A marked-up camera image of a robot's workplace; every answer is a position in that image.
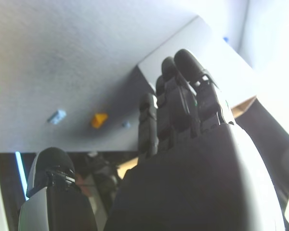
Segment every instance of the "yellow-orange object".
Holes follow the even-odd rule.
[[[91,120],[91,125],[94,128],[100,128],[107,119],[108,119],[108,114],[96,113],[93,119]]]

